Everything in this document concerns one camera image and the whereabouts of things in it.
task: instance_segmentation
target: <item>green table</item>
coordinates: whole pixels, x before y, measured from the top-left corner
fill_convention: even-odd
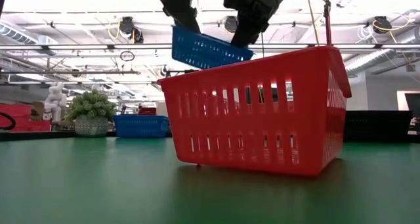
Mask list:
[[[0,223],[420,223],[420,145],[346,144],[316,179],[183,164],[172,139],[0,143]]]

